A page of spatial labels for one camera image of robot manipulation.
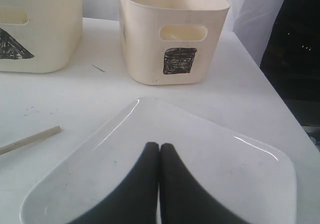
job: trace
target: bamboo skewer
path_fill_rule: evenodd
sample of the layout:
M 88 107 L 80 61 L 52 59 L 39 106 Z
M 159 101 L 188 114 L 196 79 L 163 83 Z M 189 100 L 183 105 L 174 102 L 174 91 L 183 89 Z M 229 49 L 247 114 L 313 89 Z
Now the bamboo skewer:
M 40 132 L 38 134 L 29 136 L 29 137 L 27 137 L 25 139 L 22 139 L 22 140 L 19 140 L 17 142 L 14 142 L 12 144 L 6 145 L 6 146 L 0 148 L 0 155 L 6 154 L 6 153 L 8 153 L 10 151 L 19 149 L 19 148 L 24 147 L 26 145 L 32 144 L 32 143 L 34 143 L 36 141 L 47 139 L 48 137 L 50 137 L 50 136 L 52 136 L 54 134 L 57 134 L 57 133 L 59 133 L 61 131 L 62 131 L 61 127 L 60 126 L 56 126 L 56 127 L 51 128 L 49 130 L 45 130 L 45 131 Z

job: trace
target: white plate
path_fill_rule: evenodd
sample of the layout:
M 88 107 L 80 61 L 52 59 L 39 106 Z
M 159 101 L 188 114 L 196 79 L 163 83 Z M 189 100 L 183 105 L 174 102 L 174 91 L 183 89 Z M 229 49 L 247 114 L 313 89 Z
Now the white plate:
M 105 124 L 30 193 L 24 224 L 65 224 L 123 180 L 146 142 L 172 143 L 199 183 L 251 223 L 296 222 L 296 173 L 277 149 L 155 98 Z

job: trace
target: black rubber piece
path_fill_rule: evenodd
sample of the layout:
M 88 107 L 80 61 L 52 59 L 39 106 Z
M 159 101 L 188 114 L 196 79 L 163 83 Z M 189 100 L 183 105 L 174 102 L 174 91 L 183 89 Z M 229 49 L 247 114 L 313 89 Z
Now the black rubber piece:
M 161 147 L 162 224 L 248 224 L 215 200 L 188 171 L 175 147 Z
M 70 224 L 156 224 L 159 145 L 147 143 L 123 182 Z

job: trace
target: cream plastic bin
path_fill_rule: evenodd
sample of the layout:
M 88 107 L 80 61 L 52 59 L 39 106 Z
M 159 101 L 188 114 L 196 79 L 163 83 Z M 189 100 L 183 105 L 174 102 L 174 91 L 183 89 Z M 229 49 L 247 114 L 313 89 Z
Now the cream plastic bin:
M 201 81 L 230 4 L 226 0 L 119 0 L 123 54 L 147 85 Z
M 66 66 L 82 35 L 82 0 L 0 0 L 0 71 Z

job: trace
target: white table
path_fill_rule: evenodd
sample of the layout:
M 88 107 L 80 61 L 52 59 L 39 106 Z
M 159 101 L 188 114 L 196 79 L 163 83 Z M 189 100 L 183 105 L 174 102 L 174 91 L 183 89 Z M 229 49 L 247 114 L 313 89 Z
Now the white table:
M 84 19 L 71 63 L 51 74 L 0 73 L 0 146 L 55 125 L 64 131 L 0 157 L 1 223 L 21 223 L 31 189 L 132 100 L 155 96 L 273 145 L 297 172 L 297 223 L 320 223 L 320 154 L 234 33 L 222 33 L 201 83 L 145 86 L 130 78 L 119 24 Z

